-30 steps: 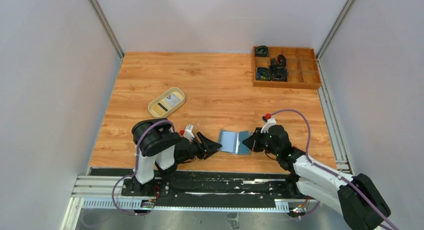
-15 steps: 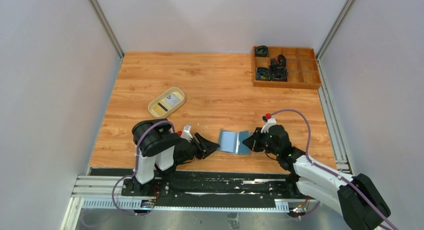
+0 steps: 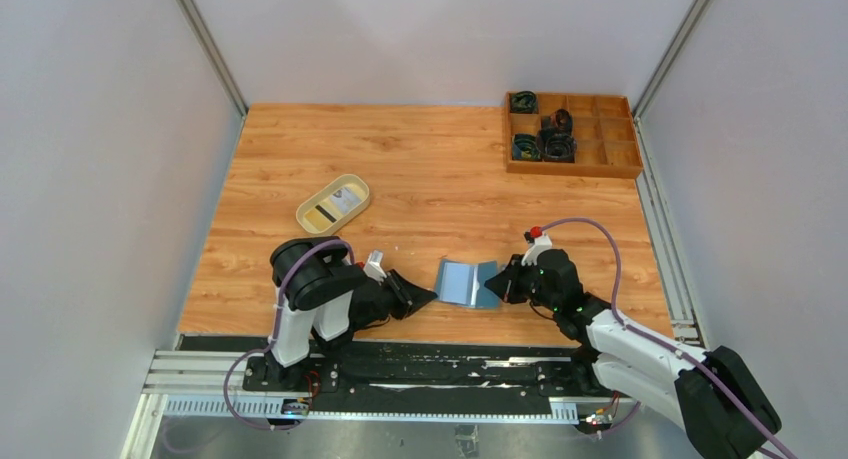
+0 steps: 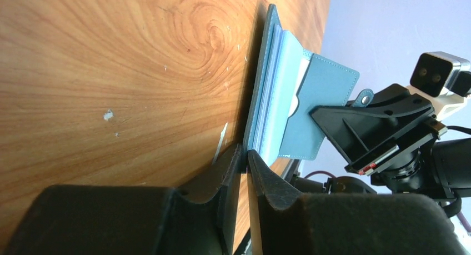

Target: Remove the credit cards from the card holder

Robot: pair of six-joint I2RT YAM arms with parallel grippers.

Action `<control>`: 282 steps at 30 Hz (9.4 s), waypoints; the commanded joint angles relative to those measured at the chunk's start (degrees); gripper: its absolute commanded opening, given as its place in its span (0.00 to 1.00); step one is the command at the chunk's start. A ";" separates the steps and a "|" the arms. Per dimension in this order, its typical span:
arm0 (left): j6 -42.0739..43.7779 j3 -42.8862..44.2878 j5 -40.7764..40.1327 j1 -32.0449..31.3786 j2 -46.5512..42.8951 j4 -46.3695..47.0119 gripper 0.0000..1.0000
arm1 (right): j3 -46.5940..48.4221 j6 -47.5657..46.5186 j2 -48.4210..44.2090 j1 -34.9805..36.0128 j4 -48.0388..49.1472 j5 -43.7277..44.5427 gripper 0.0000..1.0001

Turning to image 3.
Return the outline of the blue card holder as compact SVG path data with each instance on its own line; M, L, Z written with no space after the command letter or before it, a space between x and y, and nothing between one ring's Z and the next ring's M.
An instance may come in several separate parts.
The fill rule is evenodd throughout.
M468 309L496 309L501 300L485 287L485 282L500 271L496 261L477 264L443 259L434 292L440 302Z

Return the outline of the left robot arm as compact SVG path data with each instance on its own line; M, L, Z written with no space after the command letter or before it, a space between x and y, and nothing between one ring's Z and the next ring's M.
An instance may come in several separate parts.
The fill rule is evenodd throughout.
M275 319L268 345L249 360L248 390L293 391L318 381L308 364L313 345L334 352L354 335L390 320L404 320L438 298L396 270L382 267L374 250L355 261L338 236L296 238L270 255Z

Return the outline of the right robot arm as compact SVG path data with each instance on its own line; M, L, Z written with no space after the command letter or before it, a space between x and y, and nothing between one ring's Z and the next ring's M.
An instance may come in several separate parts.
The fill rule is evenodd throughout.
M560 332L587 354L595 383L666 417L704 458L747 458L782 428L737 352L674 342L630 320L584 289L561 249L532 261L516 254L485 286L507 303L550 310Z

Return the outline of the cream oval tray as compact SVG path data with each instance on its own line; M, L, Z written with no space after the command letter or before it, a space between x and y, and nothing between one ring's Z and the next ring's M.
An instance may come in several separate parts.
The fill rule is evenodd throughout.
M306 199L295 218L310 236L329 236L362 213L371 202L371 190L355 174L343 174Z

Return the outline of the white printed card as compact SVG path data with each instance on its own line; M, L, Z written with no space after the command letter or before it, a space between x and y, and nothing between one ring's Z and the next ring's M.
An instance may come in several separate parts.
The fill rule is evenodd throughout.
M348 214L362 203L362 199L354 189L348 186L340 187L330 195L330 201L341 214Z

